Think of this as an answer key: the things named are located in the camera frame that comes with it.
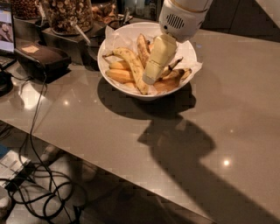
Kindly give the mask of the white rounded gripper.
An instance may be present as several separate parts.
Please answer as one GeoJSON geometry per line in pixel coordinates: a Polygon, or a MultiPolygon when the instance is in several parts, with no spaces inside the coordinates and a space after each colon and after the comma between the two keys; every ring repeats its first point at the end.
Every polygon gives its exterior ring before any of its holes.
{"type": "Polygon", "coordinates": [[[154,40],[143,73],[146,84],[152,85],[160,77],[177,51],[177,41],[183,43],[195,35],[204,22],[212,1],[164,0],[158,22],[161,32],[166,34],[157,36],[154,40]]]}

